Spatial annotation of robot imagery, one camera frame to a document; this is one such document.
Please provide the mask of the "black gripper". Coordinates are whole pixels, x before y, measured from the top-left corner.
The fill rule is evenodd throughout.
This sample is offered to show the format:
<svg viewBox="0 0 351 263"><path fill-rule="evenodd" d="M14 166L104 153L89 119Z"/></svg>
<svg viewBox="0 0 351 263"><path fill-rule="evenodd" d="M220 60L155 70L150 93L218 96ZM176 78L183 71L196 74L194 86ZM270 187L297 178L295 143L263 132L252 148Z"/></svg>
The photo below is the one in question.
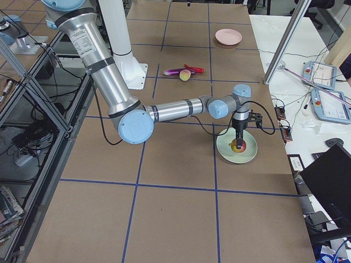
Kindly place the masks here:
<svg viewBox="0 0 351 263"><path fill-rule="evenodd" d="M242 147L243 144L243 132L244 130L247 128L247 123L248 120L244 119L244 120L238 120L233 118L231 121L231 125L232 127L236 130L236 147L240 148Z"/></svg>

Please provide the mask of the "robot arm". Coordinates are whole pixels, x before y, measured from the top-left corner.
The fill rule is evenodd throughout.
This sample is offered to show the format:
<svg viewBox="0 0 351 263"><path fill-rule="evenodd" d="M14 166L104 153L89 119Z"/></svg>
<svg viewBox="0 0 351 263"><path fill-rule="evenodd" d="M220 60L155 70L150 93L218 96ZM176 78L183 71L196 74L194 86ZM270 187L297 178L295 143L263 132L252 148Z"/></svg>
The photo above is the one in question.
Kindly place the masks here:
<svg viewBox="0 0 351 263"><path fill-rule="evenodd" d="M133 56L121 1L100 1L99 6L110 40L106 45L95 20L90 1L44 1L49 27L68 35L83 61L86 73L98 86L108 107L108 115L120 137L130 144L146 141L157 122L209 113L220 119L231 116L235 128L234 146L241 150L249 120L251 89L236 85L222 98L201 96L160 105L144 106L132 96L128 86L143 86L146 65Z"/></svg>
<svg viewBox="0 0 351 263"><path fill-rule="evenodd" d="M31 35L17 15L1 15L1 40L14 54L35 55L48 37Z"/></svg>

